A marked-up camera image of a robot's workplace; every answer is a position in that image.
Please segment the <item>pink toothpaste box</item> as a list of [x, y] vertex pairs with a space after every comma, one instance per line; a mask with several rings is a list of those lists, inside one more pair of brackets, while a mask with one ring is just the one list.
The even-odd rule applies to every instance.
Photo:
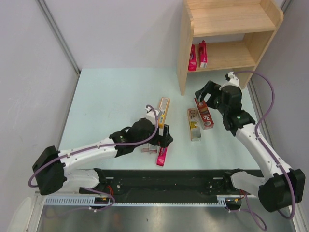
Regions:
[[191, 46], [191, 51], [190, 51], [188, 70], [190, 72], [193, 72], [196, 70], [196, 68], [197, 68], [197, 59], [196, 59], [195, 45], [193, 44]]
[[165, 164], [165, 160], [166, 160], [166, 155], [167, 155], [167, 150], [168, 148], [163, 148], [161, 147], [160, 150], [159, 150], [159, 153], [158, 153], [158, 157], [157, 157], [157, 161], [156, 161], [156, 164], [158, 166], [161, 166], [163, 167], [164, 164]]
[[200, 66], [200, 68], [206, 68], [206, 66], [208, 64], [208, 58], [207, 58], [206, 42], [204, 40], [199, 43], [198, 54], [199, 54], [199, 66]]

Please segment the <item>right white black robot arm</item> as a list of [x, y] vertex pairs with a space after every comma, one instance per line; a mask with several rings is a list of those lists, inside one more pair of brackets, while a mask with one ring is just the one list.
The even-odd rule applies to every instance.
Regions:
[[224, 85], [208, 81], [202, 89], [195, 92], [199, 102], [206, 95], [209, 95], [206, 105], [220, 112], [225, 129], [246, 147], [263, 174], [262, 177], [257, 177], [236, 169], [223, 181], [224, 191], [234, 194], [241, 189], [258, 197], [261, 205], [269, 212], [300, 203], [304, 193], [305, 174], [301, 169], [292, 169], [279, 157], [256, 127], [253, 117], [242, 109], [242, 91], [239, 85], [232, 81]]

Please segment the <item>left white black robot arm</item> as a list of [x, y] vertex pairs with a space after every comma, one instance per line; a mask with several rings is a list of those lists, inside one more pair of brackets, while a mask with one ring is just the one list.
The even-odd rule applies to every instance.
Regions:
[[41, 195], [90, 190], [102, 193], [107, 187], [103, 171], [96, 167], [84, 169], [83, 165], [127, 155], [144, 144], [166, 148], [172, 142], [168, 125], [160, 129], [150, 120], [141, 118], [131, 127], [91, 145], [61, 151], [55, 146], [47, 147], [33, 164], [28, 185], [38, 188]]

